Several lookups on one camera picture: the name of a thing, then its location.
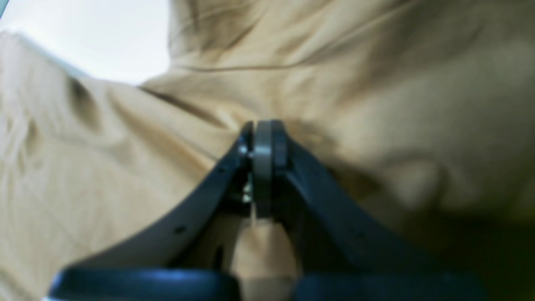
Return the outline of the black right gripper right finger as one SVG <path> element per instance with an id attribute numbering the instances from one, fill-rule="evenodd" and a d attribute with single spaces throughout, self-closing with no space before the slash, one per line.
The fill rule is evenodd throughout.
<path id="1" fill-rule="evenodd" d="M 327 169 L 272 122 L 272 212 L 289 231 L 302 278 L 295 301 L 485 301 L 469 273 L 386 229 Z"/>

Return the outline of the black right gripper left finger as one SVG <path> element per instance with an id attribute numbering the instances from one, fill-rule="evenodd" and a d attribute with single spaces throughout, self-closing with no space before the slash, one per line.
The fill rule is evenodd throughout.
<path id="1" fill-rule="evenodd" d="M 200 185 L 138 234 L 59 272 L 50 301 L 240 301 L 225 272 L 242 218 L 270 213 L 273 122 L 247 122 Z"/>

